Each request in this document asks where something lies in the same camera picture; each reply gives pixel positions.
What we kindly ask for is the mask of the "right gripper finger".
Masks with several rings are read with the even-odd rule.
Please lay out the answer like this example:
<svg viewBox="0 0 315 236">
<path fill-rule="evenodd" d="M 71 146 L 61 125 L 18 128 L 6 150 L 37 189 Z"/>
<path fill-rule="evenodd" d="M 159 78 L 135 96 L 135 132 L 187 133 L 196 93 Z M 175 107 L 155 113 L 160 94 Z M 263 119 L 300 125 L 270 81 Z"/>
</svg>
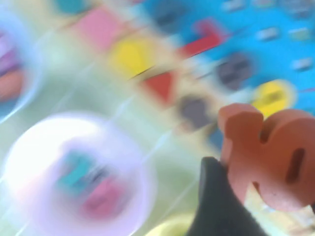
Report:
<svg viewBox="0 0 315 236">
<path fill-rule="evenodd" d="M 234 195 L 224 166 L 213 157 L 201 160 L 198 209 L 188 236 L 265 236 Z"/>
</svg>

